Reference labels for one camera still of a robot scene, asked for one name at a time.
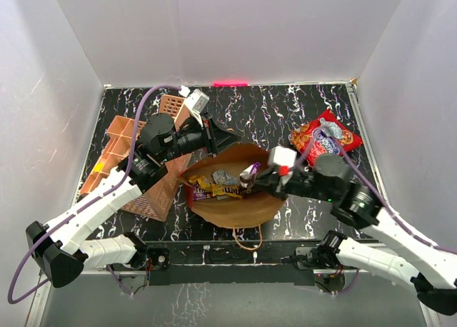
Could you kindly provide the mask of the purple brown chocolate bar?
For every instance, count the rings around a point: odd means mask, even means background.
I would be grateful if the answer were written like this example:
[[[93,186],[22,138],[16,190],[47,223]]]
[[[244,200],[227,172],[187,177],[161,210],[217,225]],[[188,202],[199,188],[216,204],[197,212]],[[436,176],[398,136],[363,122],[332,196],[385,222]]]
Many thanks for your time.
[[[255,163],[251,164],[250,166],[248,166],[247,168],[245,168],[239,175],[240,185],[241,185],[241,177],[243,177],[243,178],[254,177],[256,180],[256,176],[257,176],[258,170],[260,168],[260,165],[261,165],[260,162],[255,162]]]

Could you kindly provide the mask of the yellow M&M's packet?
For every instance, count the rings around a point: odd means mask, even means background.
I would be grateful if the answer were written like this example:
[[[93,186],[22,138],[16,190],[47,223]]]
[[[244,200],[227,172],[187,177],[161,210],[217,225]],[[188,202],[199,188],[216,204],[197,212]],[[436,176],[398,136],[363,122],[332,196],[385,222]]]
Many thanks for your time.
[[[205,176],[191,176],[188,178],[188,181],[192,186],[198,187],[203,191],[212,191],[212,184]]]
[[[243,198],[243,192],[240,186],[225,186],[212,184],[211,190],[214,196],[228,196],[232,198]]]

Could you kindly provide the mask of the red paper bag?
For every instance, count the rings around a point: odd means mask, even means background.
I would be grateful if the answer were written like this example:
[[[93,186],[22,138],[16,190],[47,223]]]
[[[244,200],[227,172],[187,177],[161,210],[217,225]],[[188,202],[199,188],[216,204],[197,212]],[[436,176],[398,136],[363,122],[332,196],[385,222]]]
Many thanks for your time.
[[[260,170],[267,169],[268,151],[255,144],[235,144],[216,157],[207,156],[179,174],[179,181],[186,189],[188,207],[205,221],[230,230],[238,246],[246,251],[256,251],[263,243],[261,226],[274,218],[284,201],[266,192],[243,193],[243,198],[214,196],[210,199],[192,201],[193,186],[188,178],[205,176],[213,184],[212,173],[224,170],[229,175],[239,177],[240,173],[255,162],[260,162]],[[257,228],[259,242],[254,247],[243,245],[236,238],[236,231],[243,228]]]

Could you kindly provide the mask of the red candy bag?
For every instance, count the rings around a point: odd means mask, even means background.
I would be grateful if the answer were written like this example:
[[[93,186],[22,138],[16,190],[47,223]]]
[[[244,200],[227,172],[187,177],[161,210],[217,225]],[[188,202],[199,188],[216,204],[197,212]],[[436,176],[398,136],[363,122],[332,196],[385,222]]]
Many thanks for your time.
[[[327,136],[321,130],[320,118],[336,122],[343,131],[343,138]],[[323,154],[341,155],[341,149],[350,152],[363,144],[362,138],[339,122],[330,109],[325,110],[313,121],[294,129],[289,136],[289,141],[300,154],[306,154],[305,160],[311,167],[314,167],[317,158]]]

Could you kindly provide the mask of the silver grey candy wrapper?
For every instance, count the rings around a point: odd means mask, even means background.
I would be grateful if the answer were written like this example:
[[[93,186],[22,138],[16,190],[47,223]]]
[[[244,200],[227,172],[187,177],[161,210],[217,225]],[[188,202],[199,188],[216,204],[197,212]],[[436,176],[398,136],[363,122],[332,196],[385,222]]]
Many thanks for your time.
[[[340,126],[334,121],[327,121],[325,118],[320,118],[321,130],[327,135],[332,136],[336,139],[343,138],[343,131]]]

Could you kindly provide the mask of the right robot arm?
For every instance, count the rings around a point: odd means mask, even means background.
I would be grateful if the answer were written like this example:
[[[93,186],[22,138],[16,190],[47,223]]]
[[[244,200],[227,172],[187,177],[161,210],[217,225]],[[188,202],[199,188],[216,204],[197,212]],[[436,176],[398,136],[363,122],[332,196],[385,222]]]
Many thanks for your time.
[[[317,158],[312,171],[270,163],[265,171],[249,166],[240,175],[243,188],[284,200],[288,195],[331,203],[338,221],[374,237],[389,252],[365,246],[329,231],[313,250],[315,262],[349,266],[415,291],[425,306],[446,316],[456,314],[456,252],[439,246],[394,211],[369,181],[351,181],[355,168],[336,154]]]

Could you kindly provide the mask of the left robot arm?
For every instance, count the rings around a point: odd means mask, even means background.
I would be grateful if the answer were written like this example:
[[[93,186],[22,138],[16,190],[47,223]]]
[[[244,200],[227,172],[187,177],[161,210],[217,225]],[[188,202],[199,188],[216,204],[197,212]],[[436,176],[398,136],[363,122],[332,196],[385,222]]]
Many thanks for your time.
[[[49,222],[35,221],[27,227],[33,259],[55,288],[70,284],[85,269],[116,263],[143,267],[147,247],[133,234],[100,241],[88,237],[157,184],[168,173],[167,162],[199,149],[216,156],[240,140],[240,134],[219,126],[208,114],[190,116],[179,128],[167,113],[150,116],[139,129],[133,151],[91,193]]]

